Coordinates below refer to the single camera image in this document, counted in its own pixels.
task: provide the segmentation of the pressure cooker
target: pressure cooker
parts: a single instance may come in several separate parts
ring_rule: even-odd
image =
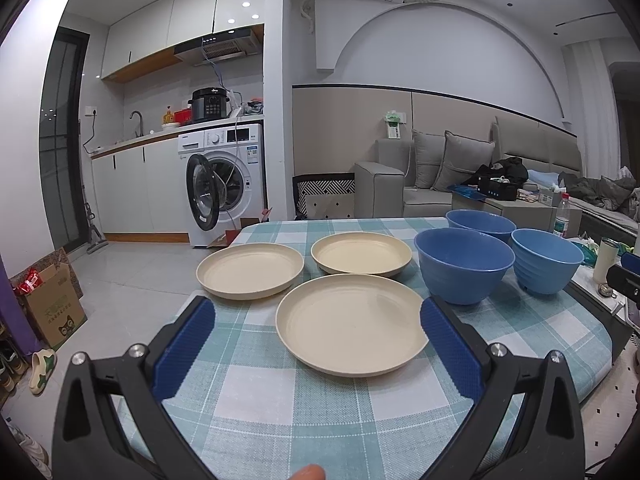
[[[226,119],[226,103],[229,98],[224,88],[200,88],[188,101],[191,105],[191,121],[203,123]]]

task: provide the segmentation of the faucet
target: faucet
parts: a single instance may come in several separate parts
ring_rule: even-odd
[[[131,115],[129,116],[129,119],[133,119],[133,115],[134,114],[138,114],[140,116],[140,134],[139,135],[136,134],[136,137],[142,137],[145,134],[145,130],[144,130],[144,127],[142,125],[142,114],[137,110],[133,110],[131,112]]]

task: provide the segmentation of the screw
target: screw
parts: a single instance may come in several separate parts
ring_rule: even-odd
[[[81,365],[86,361],[86,354],[84,352],[77,352],[71,358],[71,362],[75,365]]]
[[[489,350],[491,351],[492,355],[495,355],[496,357],[504,357],[505,355],[507,355],[507,347],[505,345],[503,345],[502,343],[494,343],[489,347]]]
[[[141,343],[136,343],[129,347],[129,355],[131,357],[142,357],[146,352],[146,346]]]
[[[552,350],[549,353],[549,355],[551,355],[551,360],[556,364],[558,364],[560,361],[562,361],[562,359],[564,359],[562,352],[559,352],[558,350]]]

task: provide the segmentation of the kitchen counter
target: kitchen counter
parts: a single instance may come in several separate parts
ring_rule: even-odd
[[[246,115],[237,118],[238,124],[256,123],[264,120],[264,115]],[[127,148],[133,148],[135,146],[143,146],[144,144],[150,144],[152,142],[159,142],[160,140],[172,139],[178,137],[185,132],[194,132],[197,130],[207,130],[209,128],[216,128],[219,126],[234,126],[236,124],[236,118],[231,119],[219,119],[217,121],[207,121],[206,123],[189,124],[188,126],[180,126],[178,128],[171,128],[169,130],[161,130],[151,135],[143,137],[136,137],[135,139],[125,140],[111,146],[100,147],[91,154],[91,158],[99,158],[105,155],[111,155],[111,153],[121,152]]]

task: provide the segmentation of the teal plaid tablecloth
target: teal plaid tablecloth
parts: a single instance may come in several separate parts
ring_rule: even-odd
[[[416,233],[446,226],[445,219],[367,219],[270,222],[244,229],[234,244],[277,242],[305,256],[299,282],[321,276],[311,245],[347,231],[386,233],[414,248]],[[428,295],[414,260],[397,277]],[[178,394],[163,402],[180,432],[221,480],[285,480],[318,463],[331,480],[417,480],[440,454],[472,403],[458,394],[442,362],[427,345],[403,368],[370,379],[338,378],[298,362],[274,326],[284,294],[232,303],[213,298],[216,327]],[[513,271],[472,308],[456,308],[462,321],[514,354],[564,352],[583,399],[611,366],[604,327],[568,294],[533,297]],[[495,461],[513,427],[514,399],[485,463]],[[130,414],[123,427],[145,451]]]

